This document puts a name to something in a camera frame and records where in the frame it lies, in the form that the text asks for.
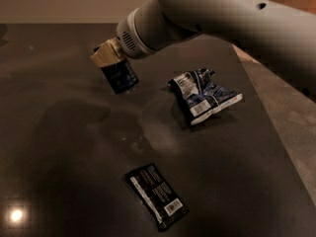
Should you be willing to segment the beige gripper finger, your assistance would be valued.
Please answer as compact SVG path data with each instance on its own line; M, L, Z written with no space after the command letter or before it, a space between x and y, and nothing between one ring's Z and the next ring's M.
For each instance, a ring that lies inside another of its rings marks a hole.
M108 39L98 46L91 55L92 61L98 67L107 67L124 60L124 54L117 38Z

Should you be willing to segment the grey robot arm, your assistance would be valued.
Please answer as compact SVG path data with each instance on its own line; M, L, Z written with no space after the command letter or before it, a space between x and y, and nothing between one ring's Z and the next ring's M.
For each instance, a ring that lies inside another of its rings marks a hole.
M316 97L316 15L270 0L149 0L118 23L116 36L99 45L92 60L105 67L144 58L200 35L238 46Z

